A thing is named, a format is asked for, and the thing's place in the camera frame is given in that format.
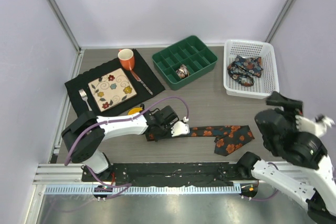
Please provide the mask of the black orange floral tie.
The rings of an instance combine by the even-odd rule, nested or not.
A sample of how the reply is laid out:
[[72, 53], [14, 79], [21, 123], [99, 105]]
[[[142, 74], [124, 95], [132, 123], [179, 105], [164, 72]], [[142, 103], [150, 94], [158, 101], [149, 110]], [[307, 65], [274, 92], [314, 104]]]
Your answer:
[[255, 139], [248, 125], [190, 127], [187, 134], [179, 136], [173, 136], [170, 130], [161, 132], [156, 129], [146, 130], [144, 135], [149, 142], [178, 137], [213, 137], [215, 143], [214, 153], [221, 156], [228, 156]]

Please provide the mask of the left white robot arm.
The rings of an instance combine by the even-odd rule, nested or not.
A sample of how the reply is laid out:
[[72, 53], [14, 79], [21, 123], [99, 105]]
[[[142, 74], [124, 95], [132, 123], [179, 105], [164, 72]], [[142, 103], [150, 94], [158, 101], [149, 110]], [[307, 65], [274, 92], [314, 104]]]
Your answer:
[[119, 136], [146, 135], [153, 141], [155, 136], [171, 136], [180, 118], [171, 106], [124, 116], [97, 116], [86, 111], [61, 133], [68, 151], [64, 165], [85, 164], [98, 180], [105, 182], [112, 174], [107, 157], [99, 150], [100, 144]]

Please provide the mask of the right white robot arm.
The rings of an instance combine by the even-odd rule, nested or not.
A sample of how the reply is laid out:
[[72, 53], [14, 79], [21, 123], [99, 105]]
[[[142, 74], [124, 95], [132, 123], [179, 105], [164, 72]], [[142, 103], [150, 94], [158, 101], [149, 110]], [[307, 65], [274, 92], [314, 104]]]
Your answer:
[[264, 147], [281, 157], [308, 179], [299, 182], [269, 165], [258, 155], [246, 152], [237, 162], [242, 179], [262, 180], [298, 203], [315, 223], [335, 223], [334, 168], [327, 148], [321, 141], [334, 120], [318, 115], [303, 116], [303, 102], [286, 98], [274, 91], [266, 98], [271, 109], [254, 117]]

